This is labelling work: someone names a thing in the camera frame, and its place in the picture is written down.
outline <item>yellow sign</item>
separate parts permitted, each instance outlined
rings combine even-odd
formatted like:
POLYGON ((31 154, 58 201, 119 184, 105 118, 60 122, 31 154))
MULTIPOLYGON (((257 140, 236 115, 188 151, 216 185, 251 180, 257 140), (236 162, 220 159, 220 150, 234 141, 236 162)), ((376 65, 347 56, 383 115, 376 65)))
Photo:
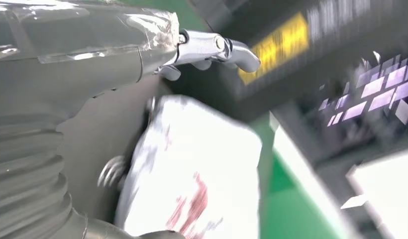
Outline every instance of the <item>yellow sign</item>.
POLYGON ((252 48, 261 60, 260 68, 252 73, 239 70, 239 76, 248 85, 308 48, 308 24, 298 13, 252 48))

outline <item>green floor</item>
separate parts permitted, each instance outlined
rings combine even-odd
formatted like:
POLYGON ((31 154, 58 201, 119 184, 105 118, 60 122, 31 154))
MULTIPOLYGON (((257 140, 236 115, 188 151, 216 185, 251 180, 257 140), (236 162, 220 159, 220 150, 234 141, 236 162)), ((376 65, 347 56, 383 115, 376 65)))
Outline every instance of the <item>green floor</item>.
POLYGON ((121 0, 132 6, 150 7, 176 12, 180 28, 207 31, 206 23, 196 15, 192 6, 185 0, 121 0))
POLYGON ((275 133, 270 128, 268 114, 254 121, 251 127, 263 141, 258 165, 261 239, 339 239, 273 152, 275 133))

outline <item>purple lights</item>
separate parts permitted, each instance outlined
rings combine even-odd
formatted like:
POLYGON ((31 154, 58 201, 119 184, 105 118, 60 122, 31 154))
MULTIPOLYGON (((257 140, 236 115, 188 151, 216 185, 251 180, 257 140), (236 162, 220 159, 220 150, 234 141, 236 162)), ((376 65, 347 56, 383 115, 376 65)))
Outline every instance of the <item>purple lights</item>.
POLYGON ((382 107, 387 107, 388 111, 394 111, 391 113, 407 125, 408 60, 405 59, 402 62, 399 60, 400 56, 396 56, 381 66, 360 74, 356 86, 352 87, 349 82, 344 85, 343 95, 339 99, 325 99, 318 110, 329 108, 329 111, 335 111, 331 112, 334 115, 331 116, 327 127, 360 116, 364 111, 371 112, 382 107))
POLYGON ((365 102, 360 103, 359 105, 349 108, 346 111, 345 117, 343 117, 343 120, 348 120, 350 118, 353 118, 355 116, 362 114, 362 111, 364 111, 366 103, 367 102, 365 101, 365 102))
POLYGON ((368 83, 364 87, 364 92, 362 92, 361 98, 364 98, 364 97, 367 97, 369 95, 379 92, 383 85, 383 81, 384 81, 384 76, 379 79, 374 80, 373 82, 368 83))
POLYGON ((388 105, 390 103, 390 101, 393 98, 393 93, 395 92, 395 89, 391 89, 385 93, 382 93, 381 95, 375 97, 373 99, 373 102, 370 105, 370 108, 368 109, 368 111, 372 111, 375 110, 381 106, 385 106, 388 105))

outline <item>robotic hand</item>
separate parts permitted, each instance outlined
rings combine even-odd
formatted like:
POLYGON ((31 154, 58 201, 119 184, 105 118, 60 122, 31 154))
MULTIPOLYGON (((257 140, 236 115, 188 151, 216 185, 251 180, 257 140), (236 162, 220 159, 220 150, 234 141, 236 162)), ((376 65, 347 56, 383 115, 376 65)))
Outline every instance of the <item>robotic hand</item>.
POLYGON ((159 67, 155 74, 175 81, 181 75, 176 65, 191 63, 199 70, 207 70, 212 61, 230 68, 237 66, 245 72, 254 72, 260 67, 258 57, 242 42, 217 33, 182 30, 175 57, 159 67))

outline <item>white package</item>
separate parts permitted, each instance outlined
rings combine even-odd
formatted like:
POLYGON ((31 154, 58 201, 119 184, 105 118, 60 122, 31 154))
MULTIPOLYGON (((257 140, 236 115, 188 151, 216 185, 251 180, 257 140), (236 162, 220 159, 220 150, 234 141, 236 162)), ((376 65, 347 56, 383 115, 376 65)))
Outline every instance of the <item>white package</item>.
POLYGON ((131 236, 257 239, 261 140, 188 97, 160 99, 135 149, 115 224, 131 236))

